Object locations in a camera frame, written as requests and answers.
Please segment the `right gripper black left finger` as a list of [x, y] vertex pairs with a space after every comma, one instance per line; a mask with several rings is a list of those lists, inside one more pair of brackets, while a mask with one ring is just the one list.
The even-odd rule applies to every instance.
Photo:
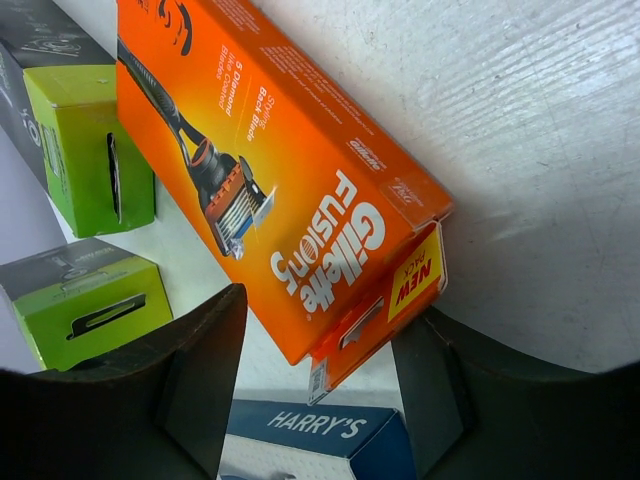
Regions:
[[5, 479], [213, 479], [248, 315], [232, 284], [67, 371], [1, 373]]

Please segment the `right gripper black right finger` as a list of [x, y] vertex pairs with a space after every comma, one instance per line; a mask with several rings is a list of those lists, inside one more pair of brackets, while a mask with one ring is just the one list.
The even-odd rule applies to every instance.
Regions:
[[392, 349], [419, 478], [638, 477], [637, 363], [566, 368], [432, 308]]

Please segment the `grey Harry's box blue razor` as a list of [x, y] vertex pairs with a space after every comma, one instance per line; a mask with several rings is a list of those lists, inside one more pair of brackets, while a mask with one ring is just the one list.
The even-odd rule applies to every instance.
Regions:
[[218, 477], [402, 480], [417, 473], [396, 409], [235, 400]]

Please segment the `small orange Gillette razor box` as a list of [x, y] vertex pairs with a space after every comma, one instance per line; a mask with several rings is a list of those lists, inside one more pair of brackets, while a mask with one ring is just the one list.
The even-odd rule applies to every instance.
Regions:
[[249, 1], [121, 1], [118, 114], [316, 403], [445, 289], [450, 194]]

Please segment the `green black Gillette Labs box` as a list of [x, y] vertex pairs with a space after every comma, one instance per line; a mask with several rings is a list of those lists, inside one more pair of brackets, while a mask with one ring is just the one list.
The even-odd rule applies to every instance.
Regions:
[[76, 237], [153, 222], [154, 175], [119, 122], [115, 61], [52, 1], [1, 4], [1, 127]]

